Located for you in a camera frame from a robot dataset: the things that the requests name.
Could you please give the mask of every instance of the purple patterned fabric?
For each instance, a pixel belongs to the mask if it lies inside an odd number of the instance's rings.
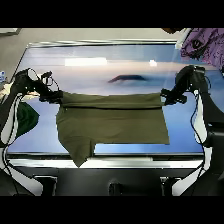
[[[201,59],[224,68],[224,28],[192,28],[181,48],[181,57]]]

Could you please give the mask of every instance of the t-shirt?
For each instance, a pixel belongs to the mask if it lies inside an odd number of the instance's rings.
[[[160,93],[85,95],[63,92],[58,137],[79,167],[97,143],[169,144]]]

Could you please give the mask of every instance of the table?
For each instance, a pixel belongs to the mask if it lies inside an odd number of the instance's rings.
[[[176,72],[188,64],[206,68],[212,85],[211,96],[224,111],[224,80],[216,68],[196,60],[183,61],[180,52],[169,41],[111,41],[82,43],[51,43],[30,45],[17,71],[31,67],[38,74],[53,72],[61,90],[82,94],[120,95],[160,92],[172,89]],[[125,81],[108,84],[121,74],[137,74],[150,82]],[[170,145],[97,144],[95,155],[197,155],[201,146],[194,139],[190,117],[195,108],[194,96],[185,94],[185,105],[163,107]],[[27,101],[39,114],[39,123],[19,137],[9,153],[67,154],[57,138],[56,118],[59,105]]]

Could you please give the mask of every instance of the gray floor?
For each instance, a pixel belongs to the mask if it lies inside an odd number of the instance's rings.
[[[19,35],[0,37],[0,71],[10,78],[28,43],[103,39],[177,39],[161,28],[23,28]]]

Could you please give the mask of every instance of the metal frame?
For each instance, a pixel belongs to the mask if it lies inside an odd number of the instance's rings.
[[[36,42],[29,43],[23,53],[29,48],[47,48],[47,47],[65,47],[65,46],[103,46],[103,45],[133,45],[133,44],[175,44],[175,39],[112,39],[112,40],[79,40],[79,41],[53,41],[53,42]],[[23,58],[23,55],[16,67],[15,73],[19,67],[19,64]],[[15,159],[17,155],[23,155],[23,153],[8,153],[10,163],[14,166],[25,166],[25,167],[53,167],[53,168],[76,168],[72,160],[49,160],[49,159]],[[24,153],[24,155],[33,155],[34,157],[44,157],[50,154],[45,153]],[[202,153],[195,154],[160,154],[160,156],[195,156],[197,160],[188,161],[153,161],[153,154],[140,154],[137,155],[119,155],[119,154],[95,154],[93,158],[89,158],[81,168],[197,168],[202,162]]]

